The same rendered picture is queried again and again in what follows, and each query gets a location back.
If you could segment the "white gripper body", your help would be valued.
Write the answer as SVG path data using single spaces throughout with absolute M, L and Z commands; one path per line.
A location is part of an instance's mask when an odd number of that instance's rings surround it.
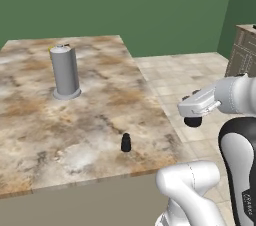
M 209 114 L 221 105 L 221 102 L 215 99 L 214 92 L 214 85 L 193 92 L 177 105 L 179 114 L 189 118 L 203 117 Z

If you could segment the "beige cabinet run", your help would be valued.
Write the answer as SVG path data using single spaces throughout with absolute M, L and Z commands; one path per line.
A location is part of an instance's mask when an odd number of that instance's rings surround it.
M 256 77 L 256 24 L 237 25 L 225 76 Z

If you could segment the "black shaker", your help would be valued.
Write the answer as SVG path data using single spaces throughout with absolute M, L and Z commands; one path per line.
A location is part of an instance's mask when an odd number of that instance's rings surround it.
M 185 117 L 184 123 L 191 128 L 197 128 L 202 124 L 201 117 Z
M 131 138 L 128 133 L 124 133 L 121 140 L 121 150 L 123 152 L 131 151 Z

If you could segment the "grey cylindrical canister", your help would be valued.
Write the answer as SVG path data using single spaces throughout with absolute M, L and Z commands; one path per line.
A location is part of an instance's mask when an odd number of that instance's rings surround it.
M 59 100 L 71 100 L 81 94 L 75 49 L 59 44 L 50 49 L 50 57 L 56 87 L 53 96 Z

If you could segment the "marble-top dining counter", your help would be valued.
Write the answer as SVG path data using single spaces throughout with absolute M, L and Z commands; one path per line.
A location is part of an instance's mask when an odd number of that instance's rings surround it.
M 0 226 L 152 226 L 145 190 L 182 143 L 120 37 L 66 42 L 82 90 L 68 101 L 53 96 L 56 40 L 0 50 Z

